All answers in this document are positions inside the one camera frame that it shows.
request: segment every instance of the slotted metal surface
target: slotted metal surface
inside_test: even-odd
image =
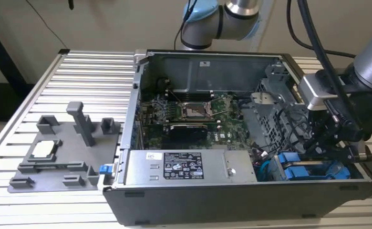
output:
[[[83,101],[84,113],[92,120],[108,116],[124,122],[133,76],[132,55],[71,51],[55,59],[0,133],[0,229],[123,228],[99,191],[10,194],[7,186],[35,138],[42,115],[52,114],[60,121],[72,121],[64,110],[67,103],[76,100]],[[321,68],[315,58],[295,60],[305,73]],[[368,145],[372,150],[372,139]],[[167,225],[167,228],[372,229],[372,198],[345,203],[323,219]]]

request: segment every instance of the warning label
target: warning label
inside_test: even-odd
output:
[[[204,179],[201,153],[164,153],[165,179]]]

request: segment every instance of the motherboard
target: motherboard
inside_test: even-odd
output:
[[[144,149],[251,149],[239,100],[233,93],[211,93],[207,102],[164,96],[143,103]]]

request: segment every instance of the barcode sticker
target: barcode sticker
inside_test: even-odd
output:
[[[147,153],[147,160],[161,160],[161,153]]]
[[[209,67],[211,62],[209,61],[200,61],[200,67]]]

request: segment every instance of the wire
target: wire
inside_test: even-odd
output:
[[[177,37],[179,37],[179,35],[180,35],[180,38],[181,38],[181,32],[183,32],[183,29],[184,29],[184,26],[185,26],[185,22],[187,22],[188,18],[191,17],[191,14],[192,14],[193,9],[195,9],[196,2],[197,2],[197,0],[195,0],[193,4],[192,4],[192,6],[191,6],[191,0],[187,1],[185,16],[184,16],[184,20],[183,20],[183,22],[181,22],[179,31],[177,31],[176,36],[175,36],[175,40],[173,40],[173,50],[176,50],[176,41],[177,41]]]
[[[54,30],[51,29],[51,27],[47,25],[47,23],[46,23],[43,17],[42,17],[42,15],[40,15],[40,13],[38,12],[38,10],[35,9],[34,5],[30,3],[28,0],[26,0],[26,1],[27,1],[28,5],[32,7],[32,9],[35,10],[35,12],[36,12],[38,16],[40,17],[40,19],[42,19],[44,25],[47,26],[48,30],[50,30],[50,31],[52,32],[52,34],[58,37],[60,43],[63,44],[64,48],[67,49],[66,43],[64,43],[63,40],[59,38],[59,36],[56,35],[56,33],[54,32]]]
[[[308,122],[301,121],[300,123],[297,123],[297,124],[293,126],[293,128],[296,129],[301,124],[308,124]],[[293,129],[291,129],[289,134],[288,134],[288,138],[287,138],[288,142],[291,142],[292,133],[293,133]],[[295,149],[296,151],[299,151],[299,150],[297,150],[297,148],[295,147],[295,145],[296,145],[299,142],[300,142],[300,140],[297,140],[296,143],[295,143],[295,142],[291,142],[291,144],[289,144],[289,146],[293,147],[293,149]]]
[[[319,39],[319,36],[317,36],[317,32],[316,32],[316,28],[315,28],[313,21],[312,21],[312,16],[311,16],[307,0],[299,0],[299,7],[300,7],[301,19],[303,19],[303,23],[305,25],[305,29],[307,29],[307,32],[308,32],[309,40],[311,40],[311,43],[312,43],[313,48],[315,48],[315,53],[316,53],[317,59],[321,63],[321,66],[325,69],[325,73],[328,75],[329,83],[331,83],[331,85],[333,87],[333,90],[337,94],[339,100],[343,103],[345,113],[348,114],[348,118],[351,119],[351,122],[355,123],[355,125],[357,127],[360,127],[360,121],[359,121],[357,118],[355,118],[355,115],[353,115],[356,113],[355,109],[353,109],[353,106],[351,104],[349,98],[347,97],[347,93],[345,93],[344,88],[341,86],[339,76],[336,74],[336,71],[333,69],[332,63],[329,61],[329,58],[327,56],[327,53],[324,51],[324,47],[321,45],[321,42],[320,42],[320,39]]]
[[[304,43],[296,36],[295,32],[293,32],[293,27],[292,27],[292,19],[291,19],[291,6],[292,6],[292,0],[288,0],[287,2],[287,23],[288,23],[288,30],[289,30],[289,34],[292,39],[295,40],[295,42],[304,47],[305,49],[309,50],[315,50],[313,47],[311,45],[308,45],[307,43]],[[336,55],[336,56],[344,56],[344,57],[349,57],[349,58],[355,58],[356,55],[351,54],[351,53],[345,53],[345,52],[339,52],[339,51],[332,51],[332,50],[325,50],[327,54],[331,55]]]

